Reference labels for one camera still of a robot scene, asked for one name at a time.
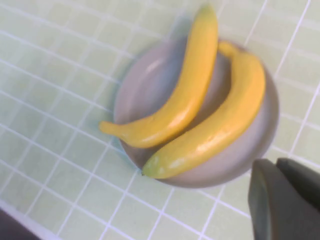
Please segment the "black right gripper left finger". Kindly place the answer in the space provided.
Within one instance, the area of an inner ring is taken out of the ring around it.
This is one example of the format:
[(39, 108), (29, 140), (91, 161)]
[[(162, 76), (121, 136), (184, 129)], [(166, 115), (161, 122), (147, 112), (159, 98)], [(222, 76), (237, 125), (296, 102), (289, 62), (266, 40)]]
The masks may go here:
[(318, 240), (320, 211), (268, 159), (252, 164), (248, 205), (256, 240)]

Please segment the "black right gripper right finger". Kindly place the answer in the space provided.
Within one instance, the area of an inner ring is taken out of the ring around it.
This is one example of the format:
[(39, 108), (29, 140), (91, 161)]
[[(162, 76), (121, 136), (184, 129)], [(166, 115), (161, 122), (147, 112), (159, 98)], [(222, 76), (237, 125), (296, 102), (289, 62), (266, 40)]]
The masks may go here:
[(320, 174), (290, 158), (278, 158), (276, 167), (297, 193), (320, 211)]

